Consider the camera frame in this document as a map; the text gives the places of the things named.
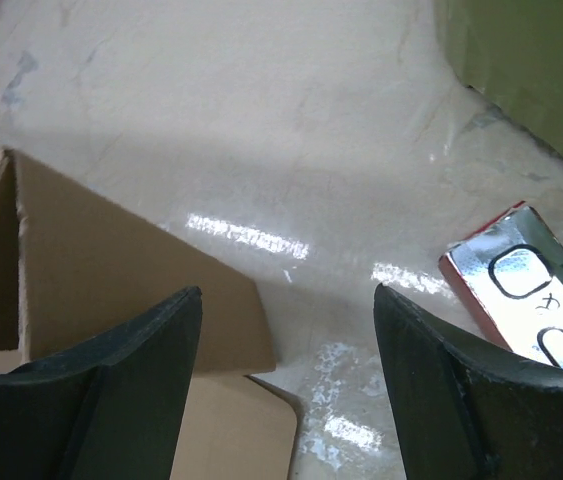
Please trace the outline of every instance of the cardboard box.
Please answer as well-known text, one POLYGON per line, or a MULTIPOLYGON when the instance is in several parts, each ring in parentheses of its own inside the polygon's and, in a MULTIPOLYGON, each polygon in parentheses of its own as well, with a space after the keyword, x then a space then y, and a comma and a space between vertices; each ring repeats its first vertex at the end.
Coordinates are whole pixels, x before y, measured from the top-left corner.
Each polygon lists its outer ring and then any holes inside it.
POLYGON ((461 83, 563 155, 563 2, 435 0, 461 83))
POLYGON ((172 479, 285 480, 296 414, 242 375, 273 370, 254 282, 49 167, 0 149, 0 372, 187 285, 203 325, 172 479))

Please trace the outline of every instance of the white marble floor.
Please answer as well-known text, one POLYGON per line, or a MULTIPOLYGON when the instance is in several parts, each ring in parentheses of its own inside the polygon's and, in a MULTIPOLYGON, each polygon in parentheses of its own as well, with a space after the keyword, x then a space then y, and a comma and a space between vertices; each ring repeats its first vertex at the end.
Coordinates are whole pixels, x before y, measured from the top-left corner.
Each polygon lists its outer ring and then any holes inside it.
POLYGON ((519 199, 563 241, 563 162, 457 83, 431 2, 0 2, 0 144, 258 281, 292 478, 405 478, 379 281, 476 331, 446 245, 519 199))

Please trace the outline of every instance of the brown cardboard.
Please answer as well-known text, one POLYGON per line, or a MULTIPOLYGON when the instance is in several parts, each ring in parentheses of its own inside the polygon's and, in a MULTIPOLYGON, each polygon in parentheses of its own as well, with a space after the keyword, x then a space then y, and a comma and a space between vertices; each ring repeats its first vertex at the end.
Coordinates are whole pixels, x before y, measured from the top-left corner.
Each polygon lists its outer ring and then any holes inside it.
POLYGON ((286 480, 296 429, 292 407, 252 380, 193 379, 171 480, 286 480))
POLYGON ((296 415, 239 376, 275 366, 254 282, 49 167, 0 150, 0 372, 188 285, 203 292, 203 326, 172 478, 287 478, 296 415))

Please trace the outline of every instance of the silver foil packaging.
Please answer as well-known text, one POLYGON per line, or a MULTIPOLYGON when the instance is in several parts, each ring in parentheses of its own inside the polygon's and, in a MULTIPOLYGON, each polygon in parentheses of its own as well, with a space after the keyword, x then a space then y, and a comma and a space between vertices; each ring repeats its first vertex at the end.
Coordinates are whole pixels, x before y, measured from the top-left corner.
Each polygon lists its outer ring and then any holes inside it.
POLYGON ((439 268, 490 341, 563 368, 563 246, 533 208, 515 205, 439 268))

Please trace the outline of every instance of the glossy floor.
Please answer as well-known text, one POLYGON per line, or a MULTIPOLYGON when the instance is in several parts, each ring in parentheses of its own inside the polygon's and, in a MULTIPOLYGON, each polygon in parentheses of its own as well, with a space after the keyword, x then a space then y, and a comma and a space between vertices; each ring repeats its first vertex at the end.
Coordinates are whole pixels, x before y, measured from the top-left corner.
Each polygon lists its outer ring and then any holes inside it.
POLYGON ((436 268, 563 162, 458 85, 431 0, 0 2, 0 144, 254 277, 304 420, 293 478, 403 479, 379 281, 475 327, 436 268))

